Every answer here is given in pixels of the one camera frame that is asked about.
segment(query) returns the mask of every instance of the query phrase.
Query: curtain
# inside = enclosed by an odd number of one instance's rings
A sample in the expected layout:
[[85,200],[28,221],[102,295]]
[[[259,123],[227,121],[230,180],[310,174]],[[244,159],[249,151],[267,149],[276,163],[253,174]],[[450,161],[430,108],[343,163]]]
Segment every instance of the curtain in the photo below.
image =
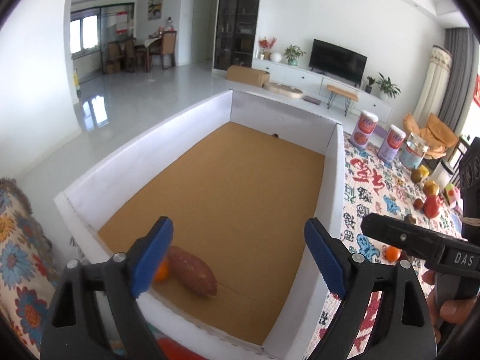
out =
[[472,103],[479,66],[479,43],[470,28],[449,28],[445,48],[452,54],[452,72],[438,117],[460,133]]
[[423,90],[413,117],[420,127],[425,127],[430,113],[438,115],[447,90],[452,55],[440,46],[433,46],[430,66]]

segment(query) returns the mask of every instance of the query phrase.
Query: sweet potato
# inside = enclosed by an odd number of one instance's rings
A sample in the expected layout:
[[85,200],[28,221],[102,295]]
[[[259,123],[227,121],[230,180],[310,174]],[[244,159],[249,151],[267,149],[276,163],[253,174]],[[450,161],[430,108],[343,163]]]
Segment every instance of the sweet potato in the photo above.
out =
[[186,288],[202,297],[217,294],[217,279],[203,260],[178,246],[169,247],[168,259],[170,273]]

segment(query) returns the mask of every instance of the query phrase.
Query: hand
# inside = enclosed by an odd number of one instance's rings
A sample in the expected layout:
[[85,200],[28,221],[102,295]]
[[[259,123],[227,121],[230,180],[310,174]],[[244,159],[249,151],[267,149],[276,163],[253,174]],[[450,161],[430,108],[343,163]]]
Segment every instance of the hand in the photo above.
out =
[[[427,271],[423,274],[422,280],[427,284],[433,286],[435,284],[435,272]],[[435,305],[435,288],[429,293],[427,297],[428,309],[430,310],[431,322],[435,326],[437,319],[440,316],[444,321],[461,325],[469,316],[476,299],[466,300],[447,300],[438,312]],[[435,329],[435,339],[437,344],[440,342],[440,332]]]

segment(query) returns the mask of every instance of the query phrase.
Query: doorway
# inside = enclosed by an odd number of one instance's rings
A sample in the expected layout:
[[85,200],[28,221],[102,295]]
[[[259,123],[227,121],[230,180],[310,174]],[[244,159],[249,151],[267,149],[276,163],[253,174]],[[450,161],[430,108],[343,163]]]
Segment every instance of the doorway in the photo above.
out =
[[193,0],[193,19],[191,24],[191,62],[207,60],[208,20],[210,0]]

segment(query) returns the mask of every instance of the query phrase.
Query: window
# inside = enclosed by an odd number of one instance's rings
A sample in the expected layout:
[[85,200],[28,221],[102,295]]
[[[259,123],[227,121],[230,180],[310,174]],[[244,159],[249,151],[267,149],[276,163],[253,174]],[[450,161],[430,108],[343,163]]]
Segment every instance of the window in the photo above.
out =
[[83,17],[70,22],[70,51],[86,54],[98,47],[98,15]]

